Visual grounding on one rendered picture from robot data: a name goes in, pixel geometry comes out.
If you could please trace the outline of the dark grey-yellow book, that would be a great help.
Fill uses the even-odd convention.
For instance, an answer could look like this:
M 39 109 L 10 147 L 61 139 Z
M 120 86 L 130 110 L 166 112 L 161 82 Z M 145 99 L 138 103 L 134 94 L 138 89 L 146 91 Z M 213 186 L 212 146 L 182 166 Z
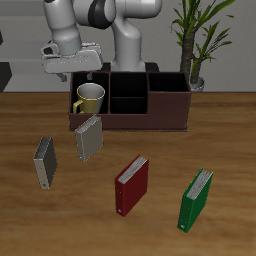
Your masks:
M 33 158 L 40 187 L 49 189 L 57 168 L 57 160 L 51 137 L 42 137 Z

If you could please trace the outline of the green book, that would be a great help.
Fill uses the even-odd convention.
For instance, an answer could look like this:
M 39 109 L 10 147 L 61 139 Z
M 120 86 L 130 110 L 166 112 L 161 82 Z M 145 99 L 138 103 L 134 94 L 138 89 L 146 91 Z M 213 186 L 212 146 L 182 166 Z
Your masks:
M 213 173 L 201 168 L 183 193 L 177 228 L 188 233 L 204 208 Z

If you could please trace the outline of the dark brown desk caddy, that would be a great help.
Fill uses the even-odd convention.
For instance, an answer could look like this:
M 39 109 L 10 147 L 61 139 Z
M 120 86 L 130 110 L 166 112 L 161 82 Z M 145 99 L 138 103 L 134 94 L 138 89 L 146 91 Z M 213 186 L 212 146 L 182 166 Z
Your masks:
M 105 89 L 105 131 L 187 129 L 191 90 L 180 72 L 95 72 L 90 81 Z

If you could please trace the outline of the black box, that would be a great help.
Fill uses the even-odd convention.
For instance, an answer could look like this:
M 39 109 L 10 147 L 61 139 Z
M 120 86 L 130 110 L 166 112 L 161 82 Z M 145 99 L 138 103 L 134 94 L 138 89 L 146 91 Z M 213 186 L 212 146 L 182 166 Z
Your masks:
M 12 71 L 8 62 L 0 62 L 0 92 L 3 92 L 10 79 Z

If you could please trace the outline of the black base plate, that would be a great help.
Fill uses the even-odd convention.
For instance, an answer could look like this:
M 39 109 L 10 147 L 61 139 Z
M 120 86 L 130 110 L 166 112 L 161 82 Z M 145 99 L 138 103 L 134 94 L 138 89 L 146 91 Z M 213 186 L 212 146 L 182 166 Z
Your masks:
M 111 63 L 110 62 L 104 62 L 101 70 L 105 71 L 105 72 L 110 72 L 111 71 Z M 154 62 L 146 62 L 145 63 L 145 70 L 147 72 L 158 72 L 159 67 Z

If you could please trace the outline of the red book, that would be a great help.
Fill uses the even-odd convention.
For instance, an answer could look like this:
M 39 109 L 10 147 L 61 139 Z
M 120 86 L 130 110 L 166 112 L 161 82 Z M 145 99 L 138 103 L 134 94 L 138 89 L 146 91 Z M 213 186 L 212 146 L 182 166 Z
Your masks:
M 125 217 L 147 192 L 149 160 L 136 156 L 115 177 L 116 212 Z

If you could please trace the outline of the white-yellow mug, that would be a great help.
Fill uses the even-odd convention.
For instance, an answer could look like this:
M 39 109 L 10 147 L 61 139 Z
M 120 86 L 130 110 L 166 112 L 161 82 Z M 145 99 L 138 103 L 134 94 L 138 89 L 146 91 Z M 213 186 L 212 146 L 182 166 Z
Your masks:
M 99 113 L 105 89 L 96 83 L 85 83 L 77 88 L 78 100 L 73 104 L 73 112 L 80 110 L 81 113 Z

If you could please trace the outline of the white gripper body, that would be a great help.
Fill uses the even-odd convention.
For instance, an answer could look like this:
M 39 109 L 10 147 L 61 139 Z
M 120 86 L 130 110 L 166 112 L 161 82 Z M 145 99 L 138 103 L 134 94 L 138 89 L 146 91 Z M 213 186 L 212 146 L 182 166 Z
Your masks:
M 42 66 L 46 73 L 97 71 L 103 66 L 101 47 L 96 43 L 82 43 L 82 49 L 69 56 L 61 56 L 53 42 L 41 48 Z

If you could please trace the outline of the green pot plant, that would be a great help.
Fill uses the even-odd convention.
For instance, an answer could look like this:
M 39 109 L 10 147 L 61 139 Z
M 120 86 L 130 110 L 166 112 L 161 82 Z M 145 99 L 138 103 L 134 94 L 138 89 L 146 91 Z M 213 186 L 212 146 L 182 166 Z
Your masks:
M 192 92 L 202 92 L 205 81 L 199 76 L 201 65 L 204 61 L 214 60 L 212 53 L 222 46 L 231 44 L 225 41 L 229 28 L 223 30 L 216 38 L 213 38 L 219 21 L 209 27 L 205 24 L 224 8 L 230 6 L 235 0 L 223 0 L 216 4 L 217 0 L 205 9 L 200 8 L 201 0 L 181 0 L 182 12 L 174 9 L 178 18 L 170 26 L 177 24 L 181 29 L 176 31 L 179 39 L 177 44 L 182 48 L 180 71 L 188 78 Z

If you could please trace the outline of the pale grey-yellow book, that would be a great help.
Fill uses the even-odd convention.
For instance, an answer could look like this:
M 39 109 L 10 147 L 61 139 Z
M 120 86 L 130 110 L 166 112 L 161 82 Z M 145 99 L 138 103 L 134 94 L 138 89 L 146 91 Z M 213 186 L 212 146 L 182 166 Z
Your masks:
M 78 157 L 86 162 L 103 146 L 102 120 L 93 115 L 75 130 Z

